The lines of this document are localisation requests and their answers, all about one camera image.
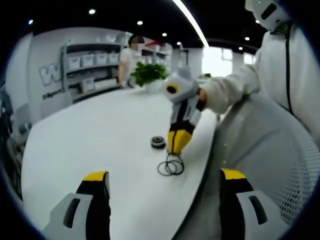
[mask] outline white protective suit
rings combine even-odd
[[[245,64],[237,72],[215,77],[200,87],[207,94],[207,108],[218,114],[225,113],[243,95],[257,91],[288,110],[289,79],[292,112],[320,149],[320,68],[302,30],[295,25],[288,43],[286,46],[284,34],[268,31],[256,53],[255,64]]]

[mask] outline black cable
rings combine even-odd
[[[177,159],[169,160],[170,156],[175,156]],[[165,169],[166,173],[160,172],[159,168],[162,165],[165,165],[164,169]],[[166,156],[166,160],[161,162],[157,167],[158,173],[161,174],[162,176],[166,176],[166,177],[180,175],[184,172],[184,170],[185,170],[185,164],[182,161],[181,157],[178,154],[175,154],[172,152],[168,153],[168,155]]]

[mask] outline fluorescent light strip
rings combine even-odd
[[[201,31],[201,28],[199,27],[198,23],[196,22],[194,16],[192,16],[191,12],[187,9],[187,7],[184,5],[184,3],[181,0],[172,0],[174,4],[180,9],[180,11],[184,14],[186,19],[190,22],[196,33],[198,34],[200,40],[203,43],[203,46],[205,48],[209,47],[208,41],[205,38],[205,35]]]

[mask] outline white table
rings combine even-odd
[[[183,222],[208,161],[216,116],[202,113],[182,153],[185,171],[162,176],[167,153],[151,148],[166,136],[171,103],[143,89],[117,90],[64,109],[36,124],[28,137],[21,181],[26,214],[42,230],[50,211],[84,176],[110,174],[112,240],[171,240]]]

